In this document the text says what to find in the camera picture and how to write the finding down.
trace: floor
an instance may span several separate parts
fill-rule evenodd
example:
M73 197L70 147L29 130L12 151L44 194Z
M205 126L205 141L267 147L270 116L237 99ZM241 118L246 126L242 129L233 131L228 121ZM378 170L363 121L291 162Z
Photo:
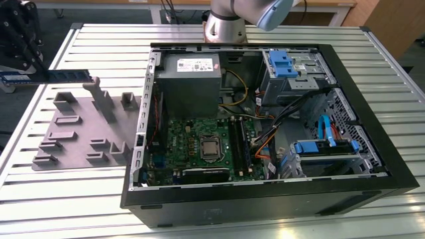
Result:
M181 21L188 24L201 24L202 11L186 10L178 13ZM84 23L152 23L148 10L65 10L64 18L57 19L50 9L38 10L44 45L41 51L44 62L48 66L54 58L57 49L65 38L69 26L73 22ZM415 42L399 59L402 66L413 67L409 75L425 90L425 47ZM13 94L0 91L0 131L13 131L26 105L34 93L36 86L18 87ZM8 135L0 134L0 149L5 146Z

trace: slotted metal table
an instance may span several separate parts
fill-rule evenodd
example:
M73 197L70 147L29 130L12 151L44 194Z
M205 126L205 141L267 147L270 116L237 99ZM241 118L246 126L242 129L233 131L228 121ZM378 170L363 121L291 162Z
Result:
M41 85L0 157L0 238L425 237L425 96L374 35L355 27L285 26L265 33L249 26L246 32L253 43L334 46L421 187L339 216L149 229L118 206L124 167L32 171L56 93L89 96L81 84ZM150 42L201 41L200 25L85 24L69 31L50 69L89 69L110 96L140 96Z

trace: motherboard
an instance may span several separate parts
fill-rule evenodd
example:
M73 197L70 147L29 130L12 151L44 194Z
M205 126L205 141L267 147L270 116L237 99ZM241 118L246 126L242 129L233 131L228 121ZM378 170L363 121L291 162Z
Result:
M172 119L168 126L166 153L152 155L152 184L192 184L206 174L229 182L263 179L261 161L250 161L252 119Z

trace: cpu socket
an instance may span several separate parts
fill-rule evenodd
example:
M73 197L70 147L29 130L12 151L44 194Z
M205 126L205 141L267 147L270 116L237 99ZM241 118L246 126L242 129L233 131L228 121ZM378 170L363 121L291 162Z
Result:
M221 152L220 137L213 135L205 135L200 137L201 143L201 159L206 163L214 163L217 160L221 161L224 154Z

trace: label sticker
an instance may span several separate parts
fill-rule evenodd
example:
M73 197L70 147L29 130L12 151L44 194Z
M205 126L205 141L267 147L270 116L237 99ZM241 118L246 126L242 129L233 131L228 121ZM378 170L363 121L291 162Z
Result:
M2 76L8 81L28 81L29 77L26 75L13 75Z
M213 71L213 59L178 59L177 72Z
M305 70L305 66L303 65L294 65L293 68L295 70Z
M257 106L261 106L261 98L254 98L254 102L256 102L256 104L257 104Z
M275 167L270 162L267 163L267 169L271 171L273 174L275 173Z

